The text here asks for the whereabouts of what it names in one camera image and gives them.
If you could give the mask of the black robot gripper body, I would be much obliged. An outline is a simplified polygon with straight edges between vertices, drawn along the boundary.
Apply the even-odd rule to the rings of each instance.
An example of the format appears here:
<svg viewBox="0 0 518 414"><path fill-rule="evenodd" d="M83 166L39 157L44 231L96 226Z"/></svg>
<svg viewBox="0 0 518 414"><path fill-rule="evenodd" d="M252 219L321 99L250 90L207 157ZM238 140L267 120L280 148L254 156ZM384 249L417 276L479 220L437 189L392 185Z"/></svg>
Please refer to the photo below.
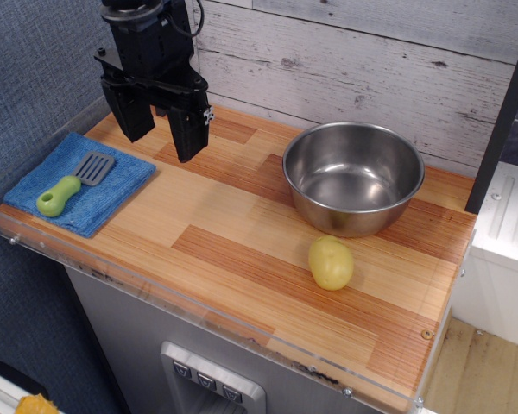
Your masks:
<svg viewBox="0 0 518 414"><path fill-rule="evenodd" d="M115 47L95 59L102 80L127 85L151 104L166 109L208 110L204 78L195 72L192 31L186 9L101 9Z"/></svg>

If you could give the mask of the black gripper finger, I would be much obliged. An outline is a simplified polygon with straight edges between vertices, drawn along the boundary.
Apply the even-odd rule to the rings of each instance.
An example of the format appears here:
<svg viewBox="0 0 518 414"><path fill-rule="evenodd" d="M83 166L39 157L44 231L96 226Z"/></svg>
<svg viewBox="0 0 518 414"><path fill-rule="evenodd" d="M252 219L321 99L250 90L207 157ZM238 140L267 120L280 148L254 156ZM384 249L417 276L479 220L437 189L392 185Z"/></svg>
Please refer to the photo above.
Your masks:
<svg viewBox="0 0 518 414"><path fill-rule="evenodd" d="M171 134L180 163L187 163L208 146L209 112L209 110L198 110L195 112L178 108L171 108L167 112Z"/></svg>
<svg viewBox="0 0 518 414"><path fill-rule="evenodd" d="M124 135L135 142L155 127L149 104L131 87L101 81L105 99Z"/></svg>

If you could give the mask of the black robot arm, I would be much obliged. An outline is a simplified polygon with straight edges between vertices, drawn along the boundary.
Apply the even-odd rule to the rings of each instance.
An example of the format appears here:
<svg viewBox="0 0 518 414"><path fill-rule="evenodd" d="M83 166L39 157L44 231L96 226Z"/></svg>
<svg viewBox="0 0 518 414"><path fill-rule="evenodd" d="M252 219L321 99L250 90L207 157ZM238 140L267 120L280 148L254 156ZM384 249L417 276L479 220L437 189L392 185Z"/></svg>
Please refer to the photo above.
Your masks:
<svg viewBox="0 0 518 414"><path fill-rule="evenodd" d="M115 48L99 48L105 99L130 141L165 116L181 163L208 144L213 118L208 84L191 66L193 39L183 1L104 1L100 8Z"/></svg>

